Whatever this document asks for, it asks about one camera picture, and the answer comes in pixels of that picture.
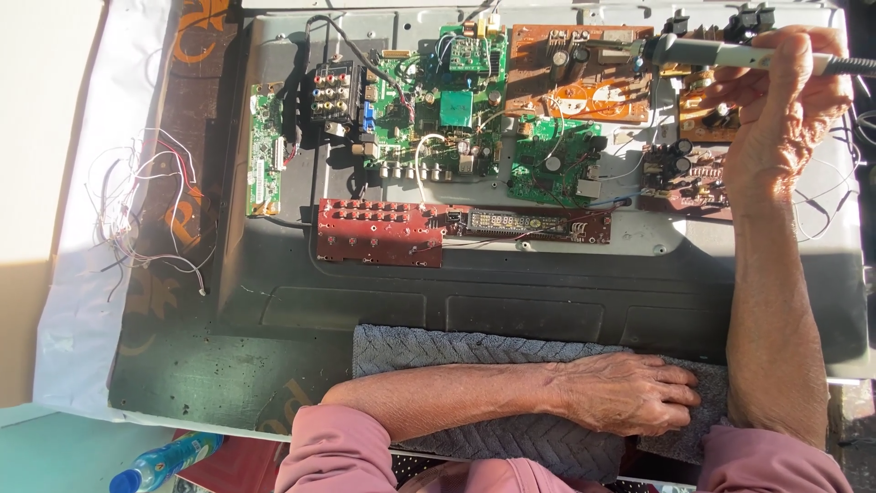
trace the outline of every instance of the pink sleeve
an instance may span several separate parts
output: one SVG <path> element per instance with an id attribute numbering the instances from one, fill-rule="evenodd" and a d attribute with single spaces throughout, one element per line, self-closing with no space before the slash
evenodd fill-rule
<path id="1" fill-rule="evenodd" d="M 277 493 L 393 493 L 389 434 L 367 414 L 341 405 L 302 407 L 292 423 Z"/>
<path id="2" fill-rule="evenodd" d="M 703 448 L 699 490 L 851 493 L 832 457 L 781 433 L 712 426 Z"/>

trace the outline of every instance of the person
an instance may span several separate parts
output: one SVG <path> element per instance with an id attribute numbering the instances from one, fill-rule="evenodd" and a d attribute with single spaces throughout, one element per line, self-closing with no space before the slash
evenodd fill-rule
<path id="1" fill-rule="evenodd" d="M 812 76 L 813 50 L 848 56 L 841 32 L 793 25 L 753 44 L 776 48 L 769 71 L 720 68 L 703 107 L 740 107 L 724 162 L 736 239 L 727 337 L 728 419 L 703 438 L 698 488 L 849 492 L 823 450 L 828 390 L 792 225 L 791 194 L 851 81 Z M 595 431 L 659 435 L 689 423 L 696 378 L 654 355 L 601 354 L 569 363 L 447 365 L 372 375 L 333 387 L 295 416 L 278 493 L 396 490 L 390 442 L 486 419 L 551 413 Z M 410 389 L 428 389 L 412 392 Z M 402 485 L 425 493 L 587 493 L 527 459 L 448 462 Z"/>

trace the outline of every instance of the white sheet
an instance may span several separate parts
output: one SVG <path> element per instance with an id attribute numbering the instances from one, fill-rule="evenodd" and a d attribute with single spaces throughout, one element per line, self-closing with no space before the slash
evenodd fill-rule
<path id="1" fill-rule="evenodd" d="M 52 287 L 39 321 L 33 401 L 91 418 L 124 420 L 107 406 L 107 379 L 121 332 L 130 273 L 107 303 L 118 269 L 108 245 L 95 247 L 95 209 L 85 183 L 99 182 L 146 126 L 156 90 L 171 0 L 113 0 L 103 31 L 70 193 L 61 227 Z"/>

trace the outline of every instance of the soldering iron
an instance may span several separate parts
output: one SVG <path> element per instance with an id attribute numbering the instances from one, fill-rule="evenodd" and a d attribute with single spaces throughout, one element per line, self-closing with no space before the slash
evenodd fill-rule
<path id="1" fill-rule="evenodd" d="M 679 38 L 674 34 L 659 37 L 616 41 L 588 39 L 585 46 L 630 52 L 657 65 L 683 63 L 697 66 L 745 67 L 766 70 L 773 58 L 772 48 L 734 45 L 706 39 Z M 832 54 L 812 54 L 813 75 L 861 75 L 876 77 L 876 60 L 842 58 Z"/>

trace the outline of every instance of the pink shirt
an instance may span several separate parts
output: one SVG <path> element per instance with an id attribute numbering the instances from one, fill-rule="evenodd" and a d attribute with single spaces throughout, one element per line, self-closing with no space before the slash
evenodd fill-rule
<path id="1" fill-rule="evenodd" d="M 389 434 L 371 416 L 341 405 L 302 407 L 277 493 L 393 493 Z M 852 493 L 837 463 L 797 439 L 766 430 L 712 426 L 703 437 L 697 486 L 714 492 Z M 566 483 L 528 459 L 451 462 L 414 477 L 402 493 L 607 493 Z"/>

